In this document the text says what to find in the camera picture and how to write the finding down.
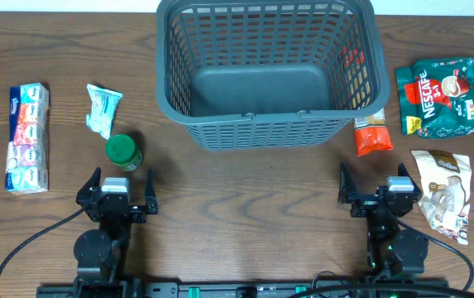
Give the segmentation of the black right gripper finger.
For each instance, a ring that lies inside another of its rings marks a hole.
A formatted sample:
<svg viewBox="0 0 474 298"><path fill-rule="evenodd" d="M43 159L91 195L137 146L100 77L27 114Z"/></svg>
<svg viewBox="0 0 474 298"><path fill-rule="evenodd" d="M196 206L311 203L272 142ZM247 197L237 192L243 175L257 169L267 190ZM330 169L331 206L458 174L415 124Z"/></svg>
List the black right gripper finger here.
<svg viewBox="0 0 474 298"><path fill-rule="evenodd" d="M340 165L339 199L356 199L357 187L346 163Z"/></svg>
<svg viewBox="0 0 474 298"><path fill-rule="evenodd" d="M420 191L403 163L398 165L398 179L399 191Z"/></svg>

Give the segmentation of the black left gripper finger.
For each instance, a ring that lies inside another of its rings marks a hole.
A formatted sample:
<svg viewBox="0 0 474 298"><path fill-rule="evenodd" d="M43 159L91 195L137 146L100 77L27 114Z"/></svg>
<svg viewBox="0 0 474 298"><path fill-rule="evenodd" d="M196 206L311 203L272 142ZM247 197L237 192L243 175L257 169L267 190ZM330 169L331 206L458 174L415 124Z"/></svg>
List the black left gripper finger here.
<svg viewBox="0 0 474 298"><path fill-rule="evenodd" d="M144 198L146 201L146 207L156 207L156 193L154 190L151 169L147 172Z"/></svg>
<svg viewBox="0 0 474 298"><path fill-rule="evenodd" d="M89 180L83 185L83 187L79 190L81 195L90 195L94 188L98 188L100 186L101 180L101 168L97 167Z"/></svg>

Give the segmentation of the beige brown snack bag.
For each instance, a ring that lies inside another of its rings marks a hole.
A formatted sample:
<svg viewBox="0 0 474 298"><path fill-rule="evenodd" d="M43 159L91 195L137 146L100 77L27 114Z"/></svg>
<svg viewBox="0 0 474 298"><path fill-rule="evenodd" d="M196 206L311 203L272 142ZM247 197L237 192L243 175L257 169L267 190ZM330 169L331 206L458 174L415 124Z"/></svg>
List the beige brown snack bag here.
<svg viewBox="0 0 474 298"><path fill-rule="evenodd" d="M419 208L429 226L468 244L472 168L470 158L439 150L413 150L423 196Z"/></svg>

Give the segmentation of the orange snack packet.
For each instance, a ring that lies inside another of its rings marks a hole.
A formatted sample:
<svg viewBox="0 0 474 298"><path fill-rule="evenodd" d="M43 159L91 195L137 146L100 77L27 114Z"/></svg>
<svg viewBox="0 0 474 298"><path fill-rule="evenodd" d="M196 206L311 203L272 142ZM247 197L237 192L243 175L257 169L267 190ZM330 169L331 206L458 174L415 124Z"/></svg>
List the orange snack packet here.
<svg viewBox="0 0 474 298"><path fill-rule="evenodd" d="M364 54L358 53L358 49L348 50L346 46L341 52L343 68L356 66L357 68L365 62ZM357 156L365 156L373 151L391 151L394 145L386 126L385 110L382 108L371 116L355 118L353 129L357 145Z"/></svg>

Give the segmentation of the green Nescafe coffee bag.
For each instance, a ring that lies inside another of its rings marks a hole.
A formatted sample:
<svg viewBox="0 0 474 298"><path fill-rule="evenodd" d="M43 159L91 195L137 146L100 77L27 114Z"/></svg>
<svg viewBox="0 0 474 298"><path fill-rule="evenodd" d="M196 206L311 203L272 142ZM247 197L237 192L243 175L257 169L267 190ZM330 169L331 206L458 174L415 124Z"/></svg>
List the green Nescafe coffee bag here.
<svg viewBox="0 0 474 298"><path fill-rule="evenodd" d="M474 57L419 60L395 70L404 135L443 139L474 132Z"/></svg>

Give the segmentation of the teal white wipes packet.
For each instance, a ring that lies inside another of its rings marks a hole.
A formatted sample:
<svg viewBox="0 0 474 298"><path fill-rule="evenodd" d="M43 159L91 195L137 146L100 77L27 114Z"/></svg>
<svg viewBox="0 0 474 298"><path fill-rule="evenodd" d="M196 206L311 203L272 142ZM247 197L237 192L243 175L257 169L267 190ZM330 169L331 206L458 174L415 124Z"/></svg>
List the teal white wipes packet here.
<svg viewBox="0 0 474 298"><path fill-rule="evenodd" d="M113 129L113 119L123 94L87 84L92 103L91 112L86 115L86 125L104 139L109 139Z"/></svg>

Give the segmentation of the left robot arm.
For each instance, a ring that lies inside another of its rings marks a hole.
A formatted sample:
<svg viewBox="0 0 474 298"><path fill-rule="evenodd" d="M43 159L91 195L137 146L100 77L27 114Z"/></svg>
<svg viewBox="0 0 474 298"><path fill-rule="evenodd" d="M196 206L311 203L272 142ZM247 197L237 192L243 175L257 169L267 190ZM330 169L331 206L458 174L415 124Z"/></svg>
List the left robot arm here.
<svg viewBox="0 0 474 298"><path fill-rule="evenodd" d="M146 216L158 213L152 173L147 172L144 204L130 203L127 178L108 177L101 182L97 168L76 195L88 217L98 224L81 234L74 244L78 262L75 297L143 297L139 278L124 274L133 224L144 224Z"/></svg>

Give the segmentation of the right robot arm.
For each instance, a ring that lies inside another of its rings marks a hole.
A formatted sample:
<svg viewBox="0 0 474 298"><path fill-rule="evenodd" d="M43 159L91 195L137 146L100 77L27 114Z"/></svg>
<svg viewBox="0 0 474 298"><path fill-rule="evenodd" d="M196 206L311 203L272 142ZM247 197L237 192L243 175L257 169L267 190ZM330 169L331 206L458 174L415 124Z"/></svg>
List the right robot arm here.
<svg viewBox="0 0 474 298"><path fill-rule="evenodd" d="M367 262L374 270L368 282L409 279L424 272L429 241L398 224L421 195L402 164L398 174L388 177L373 195L359 194L347 165L340 165L338 203L351 206L351 217L366 220Z"/></svg>

